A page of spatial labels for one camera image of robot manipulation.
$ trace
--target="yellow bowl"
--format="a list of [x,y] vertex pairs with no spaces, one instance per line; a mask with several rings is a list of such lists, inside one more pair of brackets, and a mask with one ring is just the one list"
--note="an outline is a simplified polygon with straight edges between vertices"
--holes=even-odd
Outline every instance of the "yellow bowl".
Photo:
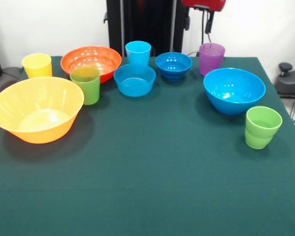
[[61,138],[84,101],[73,82],[57,77],[20,81],[0,93],[0,127],[33,144]]

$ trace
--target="blue bowl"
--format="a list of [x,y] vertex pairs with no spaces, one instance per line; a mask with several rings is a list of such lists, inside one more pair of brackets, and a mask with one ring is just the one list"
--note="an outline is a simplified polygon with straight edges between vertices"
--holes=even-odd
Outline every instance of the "blue bowl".
[[153,87],[156,73],[141,64],[127,64],[119,67],[114,79],[119,91],[129,97],[140,97],[149,93]]
[[155,61],[161,75],[168,81],[178,81],[192,66],[190,57],[182,53],[163,53]]
[[266,92],[259,77],[240,69],[213,70],[205,76],[203,83],[212,105],[227,115],[248,111]]

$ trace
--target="plastic cup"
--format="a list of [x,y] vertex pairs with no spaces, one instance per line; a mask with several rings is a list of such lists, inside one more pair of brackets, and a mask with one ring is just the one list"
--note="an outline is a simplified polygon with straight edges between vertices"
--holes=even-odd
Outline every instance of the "plastic cup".
[[246,114],[245,138],[254,149],[265,148],[282,125],[282,117],[269,107],[252,107]]
[[125,46],[129,63],[148,66],[151,45],[144,41],[132,41]]
[[100,73],[93,67],[79,67],[70,74],[70,79],[83,91],[84,105],[92,105],[99,100]]
[[217,43],[205,43],[200,46],[199,72],[205,76],[207,73],[221,67],[225,48]]
[[22,59],[28,78],[52,76],[51,57],[44,53],[30,54]]

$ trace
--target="bowl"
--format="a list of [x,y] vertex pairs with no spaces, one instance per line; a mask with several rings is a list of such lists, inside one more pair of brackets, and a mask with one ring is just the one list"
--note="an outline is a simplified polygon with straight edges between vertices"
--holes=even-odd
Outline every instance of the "bowl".
[[127,64],[119,67],[114,79],[119,91],[129,97],[140,97],[149,93],[153,87],[156,73],[141,64]]
[[168,81],[178,81],[192,66],[190,57],[182,53],[163,53],[155,61],[161,75]]
[[82,90],[69,80],[23,80],[0,93],[0,127],[28,143],[49,143],[69,131],[83,101]]
[[90,66],[99,70],[100,83],[112,78],[121,64],[121,56],[114,49],[103,46],[87,46],[75,49],[61,59],[61,68],[70,75],[78,67]]
[[203,83],[212,105],[227,115],[248,111],[266,92],[259,77],[234,68],[213,70],[205,76]]

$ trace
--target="bowl rim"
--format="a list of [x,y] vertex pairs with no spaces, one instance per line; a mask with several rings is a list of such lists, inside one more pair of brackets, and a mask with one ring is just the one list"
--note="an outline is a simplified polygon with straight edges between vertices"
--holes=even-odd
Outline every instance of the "bowl rim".
[[[247,73],[247,74],[252,75],[252,76],[255,77],[256,79],[258,79],[258,80],[261,82],[261,84],[263,85],[263,92],[262,92],[262,94],[261,94],[260,96],[258,96],[258,98],[254,99],[254,100],[251,100],[251,101],[249,101],[249,102],[231,102],[231,101],[227,101],[227,100],[225,100],[225,99],[222,99],[222,98],[220,98],[220,97],[214,95],[212,92],[210,92],[210,91],[207,89],[207,86],[206,86],[206,80],[207,80],[207,76],[208,76],[208,75],[213,74],[213,73],[215,73],[216,71],[220,71],[220,70],[235,70],[235,71],[242,71],[242,72],[244,72],[244,73]],[[208,93],[209,93],[210,95],[212,95],[213,97],[215,97],[215,98],[217,98],[217,99],[219,99],[219,100],[221,100],[221,101],[223,101],[223,102],[232,103],[232,104],[249,104],[249,103],[257,102],[257,101],[259,101],[261,98],[263,98],[263,96],[264,96],[265,93],[266,93],[266,85],[265,85],[265,83],[262,81],[262,79],[260,79],[258,76],[256,76],[255,74],[253,74],[253,73],[251,73],[251,72],[249,72],[249,71],[242,70],[242,69],[238,69],[238,68],[232,68],[232,67],[219,68],[219,69],[216,69],[216,70],[213,70],[213,71],[207,73],[207,75],[205,75],[205,77],[204,77],[204,79],[203,79],[203,85],[204,85],[204,87],[205,87],[206,92],[208,92]]]
[[106,73],[106,74],[102,74],[101,76],[108,75],[108,74],[114,72],[114,71],[115,71],[116,69],[118,69],[118,67],[121,65],[121,61],[122,61],[121,55],[120,55],[119,52],[117,52],[115,49],[112,49],[112,48],[110,48],[110,47],[106,47],[106,46],[100,46],[100,45],[89,45],[89,46],[79,47],[79,48],[76,48],[76,49],[73,49],[73,50],[67,52],[67,53],[61,58],[61,60],[60,60],[60,66],[61,66],[61,69],[62,69],[65,73],[67,73],[68,75],[70,75],[69,71],[67,71],[67,70],[65,70],[65,69],[63,68],[62,60],[63,60],[63,59],[69,54],[69,53],[72,53],[72,52],[77,51],[77,50],[82,49],[82,48],[89,48],[89,47],[106,48],[106,49],[108,49],[108,50],[115,51],[115,52],[119,55],[119,57],[118,57],[119,60],[118,60],[118,62],[117,62],[117,67],[116,67],[115,69],[111,70],[110,72]]
[[[166,55],[166,54],[179,54],[179,55],[183,55],[185,58],[189,58],[188,60],[189,60],[189,62],[190,62],[190,65],[189,65],[186,69],[183,69],[183,70],[176,70],[176,71],[172,71],[172,70],[168,70],[168,69],[162,68],[162,67],[160,66],[160,62],[159,62],[160,59],[159,59],[159,58],[160,58],[162,55]],[[167,52],[167,53],[162,53],[162,54],[158,55],[158,57],[155,59],[155,64],[157,65],[157,67],[158,67],[160,70],[165,70],[165,71],[167,71],[167,72],[172,72],[172,73],[178,73],[178,72],[184,72],[184,71],[189,70],[189,69],[192,67],[193,62],[192,62],[192,59],[191,59],[189,56],[187,56],[186,54],[184,54],[184,53]]]
[[[121,68],[129,67],[129,66],[134,66],[134,65],[135,65],[135,64],[128,63],[128,64],[122,65],[122,66],[120,66],[119,68],[117,68],[117,70],[114,72],[114,80],[115,80],[115,82],[116,82],[117,84],[119,84],[119,85],[122,84],[122,82],[116,80],[116,78],[115,78],[115,74],[117,73],[118,70],[120,70]],[[149,70],[152,70],[152,71],[153,71],[153,79],[152,79],[150,82],[147,83],[147,84],[149,85],[149,84],[153,84],[153,83],[154,83],[154,81],[155,81],[155,79],[156,79],[156,72],[155,72],[155,70],[154,70],[152,67],[150,67],[150,66],[147,66],[147,68],[148,68]]]
[[34,78],[30,78],[30,79],[25,79],[25,80],[22,80],[22,81],[18,81],[16,82],[15,84],[12,84],[10,85],[9,87],[5,88],[4,90],[2,90],[0,92],[0,97],[2,96],[2,94],[4,93],[7,93],[9,92],[11,89],[13,89],[15,86],[20,86],[19,84],[21,83],[29,83],[29,81],[34,81],[34,80],[45,80],[46,78],[53,78],[55,80],[58,80],[58,79],[61,79],[61,80],[66,80],[67,82],[69,83],[72,83],[74,84],[74,86],[77,88],[77,91],[79,91],[80,95],[82,96],[82,100],[81,100],[81,104],[79,106],[79,109],[77,110],[77,112],[75,114],[73,114],[72,116],[70,116],[68,119],[66,119],[66,121],[62,122],[61,124],[58,124],[56,126],[53,126],[51,128],[48,128],[48,129],[42,129],[42,130],[35,130],[35,131],[20,131],[20,130],[15,130],[15,129],[8,129],[8,128],[5,128],[3,126],[0,125],[0,128],[1,129],[4,129],[4,130],[7,130],[9,132],[14,132],[14,133],[38,133],[38,132],[43,132],[43,131],[47,131],[47,130],[50,130],[50,129],[53,129],[55,127],[58,127],[62,124],[65,124],[67,123],[69,120],[71,120],[72,118],[74,118],[78,113],[79,111],[81,110],[82,106],[83,106],[83,103],[84,103],[84,94],[83,94],[83,91],[82,89],[76,85],[74,82],[70,81],[70,80],[67,80],[67,79],[64,79],[64,78],[60,78],[60,77],[54,77],[54,76],[42,76],[42,77],[34,77]]

